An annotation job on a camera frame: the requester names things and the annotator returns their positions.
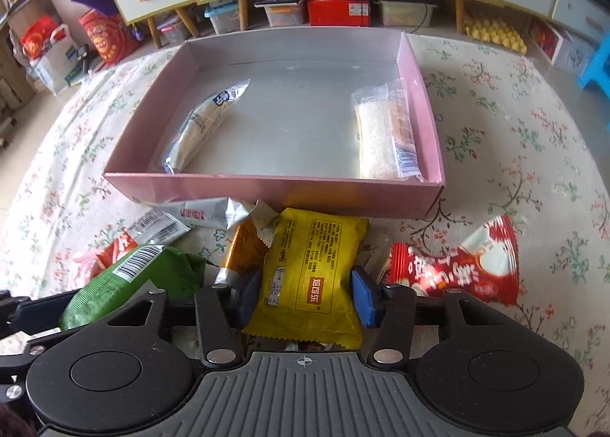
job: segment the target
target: white snack wrapper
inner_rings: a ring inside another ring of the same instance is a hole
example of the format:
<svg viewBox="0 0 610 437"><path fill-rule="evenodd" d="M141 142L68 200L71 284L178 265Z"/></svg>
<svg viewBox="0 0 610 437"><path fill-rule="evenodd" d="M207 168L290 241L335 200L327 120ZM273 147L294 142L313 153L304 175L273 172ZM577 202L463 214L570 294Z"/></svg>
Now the white snack wrapper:
<svg viewBox="0 0 610 437"><path fill-rule="evenodd" d="M255 208L253 204L241 203L231 198L145 204L163 211L188 227L227 230L244 222Z"/></svg>
<svg viewBox="0 0 610 437"><path fill-rule="evenodd" d="M400 80L352 94L358 119L362 179L423 181L417 163L408 95Z"/></svg>
<svg viewBox="0 0 610 437"><path fill-rule="evenodd" d="M250 80L240 82L207 98L188 114L178 135L164 151L161 166L169 174L179 174L199 151L205 139L223 121L227 109L243 95Z"/></svg>
<svg viewBox="0 0 610 437"><path fill-rule="evenodd" d="M125 231L138 244L164 246L184 236L190 227L169 214L150 209Z"/></svg>

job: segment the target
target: red packaging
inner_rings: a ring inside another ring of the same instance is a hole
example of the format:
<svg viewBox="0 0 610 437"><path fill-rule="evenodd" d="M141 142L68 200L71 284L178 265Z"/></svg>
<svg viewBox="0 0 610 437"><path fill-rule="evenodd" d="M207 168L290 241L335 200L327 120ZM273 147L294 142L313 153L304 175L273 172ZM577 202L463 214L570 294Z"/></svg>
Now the red packaging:
<svg viewBox="0 0 610 437"><path fill-rule="evenodd" d="M120 15L106 17L96 10L89 10L80 19L95 48L106 65L119 63L140 47Z"/></svg>
<svg viewBox="0 0 610 437"><path fill-rule="evenodd" d="M517 303L519 256L510 219L490 220L444 257L393 243L386 283L402 284L420 296L440 297L444 289L463 289L483 301Z"/></svg>
<svg viewBox="0 0 610 437"><path fill-rule="evenodd" d="M68 278L71 287L74 289L84 288L106 268L119 261L136 247L138 247L138 243L128 233L123 232L106 249L101 251L94 249L75 254L72 259L79 264L79 267L76 273L71 274Z"/></svg>
<svg viewBox="0 0 610 437"><path fill-rule="evenodd" d="M308 0L309 24L312 26L370 26L368 2L357 0Z"/></svg>
<svg viewBox="0 0 610 437"><path fill-rule="evenodd" d="M48 15L43 15L24 33L21 38L23 51L31 60L40 58L45 52L45 41L51 39L57 24Z"/></svg>

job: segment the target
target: cloth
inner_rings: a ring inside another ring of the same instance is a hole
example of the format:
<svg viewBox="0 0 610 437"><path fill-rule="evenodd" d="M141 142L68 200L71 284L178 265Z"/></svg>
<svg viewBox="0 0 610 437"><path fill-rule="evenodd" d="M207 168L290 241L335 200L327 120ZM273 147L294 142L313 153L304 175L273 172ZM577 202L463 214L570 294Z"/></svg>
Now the cloth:
<svg viewBox="0 0 610 437"><path fill-rule="evenodd" d="M371 221L361 246L389 240L442 253L499 214L520 250L519 304L505 311L568 351L586 386L577 435L610 430L610 198L572 118L527 59L411 36L434 110L446 188L424 220ZM147 208L102 176L124 126L175 49L102 72L66 104L34 157L0 236L0 289L39 298L70 289L75 252L105 247ZM232 235L179 245L214 263ZM4 342L4 352L20 338Z"/></svg>

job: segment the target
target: white plastic bag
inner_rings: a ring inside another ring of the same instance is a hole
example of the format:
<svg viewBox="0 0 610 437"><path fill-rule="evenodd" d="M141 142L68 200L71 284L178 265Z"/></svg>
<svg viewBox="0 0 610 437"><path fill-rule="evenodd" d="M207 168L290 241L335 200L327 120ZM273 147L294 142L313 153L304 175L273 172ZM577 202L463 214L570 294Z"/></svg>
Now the white plastic bag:
<svg viewBox="0 0 610 437"><path fill-rule="evenodd" d="M400 80L362 88L352 94L358 119L362 179L423 180L409 117L409 103Z"/></svg>
<svg viewBox="0 0 610 437"><path fill-rule="evenodd" d="M218 128L227 108L243 95L250 80L239 82L225 91L210 96L188 114L176 138L165 150L161 166L166 173L182 173L205 140Z"/></svg>
<svg viewBox="0 0 610 437"><path fill-rule="evenodd" d="M65 37L56 40L59 32L65 32ZM72 80L78 76L77 46L70 37L68 26L62 24L51 34L51 48L38 60L30 62L40 80L53 93L59 94L71 85Z"/></svg>

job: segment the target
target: yellow snack package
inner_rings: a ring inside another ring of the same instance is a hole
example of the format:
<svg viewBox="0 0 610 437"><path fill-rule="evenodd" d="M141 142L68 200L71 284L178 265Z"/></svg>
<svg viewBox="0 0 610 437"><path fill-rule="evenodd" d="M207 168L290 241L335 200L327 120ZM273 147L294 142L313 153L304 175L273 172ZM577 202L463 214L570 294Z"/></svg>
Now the yellow snack package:
<svg viewBox="0 0 610 437"><path fill-rule="evenodd" d="M358 349L350 271L368 220L286 208L266 256L258 303L243 332Z"/></svg>

